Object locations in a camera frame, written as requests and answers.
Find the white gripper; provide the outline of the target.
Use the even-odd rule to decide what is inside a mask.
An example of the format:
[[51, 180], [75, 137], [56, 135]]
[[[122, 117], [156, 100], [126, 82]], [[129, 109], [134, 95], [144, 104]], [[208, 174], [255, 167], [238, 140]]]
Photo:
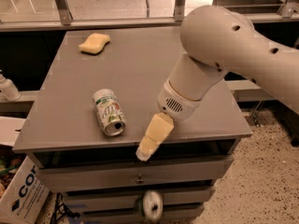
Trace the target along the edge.
[[164, 83], [159, 92], [157, 103], [163, 113], [152, 117], [138, 146], [135, 154], [141, 161], [147, 161], [169, 136], [174, 129], [173, 119], [187, 119], [200, 104], [199, 101], [191, 101], [177, 94], [169, 80]]

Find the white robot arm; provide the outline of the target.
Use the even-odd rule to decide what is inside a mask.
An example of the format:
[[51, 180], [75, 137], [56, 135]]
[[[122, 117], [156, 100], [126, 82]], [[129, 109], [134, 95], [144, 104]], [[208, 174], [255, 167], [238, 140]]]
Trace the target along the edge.
[[299, 50], [258, 33], [252, 22], [224, 7], [194, 9], [180, 26], [179, 56], [158, 95], [160, 112], [149, 123], [136, 156], [147, 161], [187, 119], [227, 73], [253, 80], [272, 97], [299, 113]]

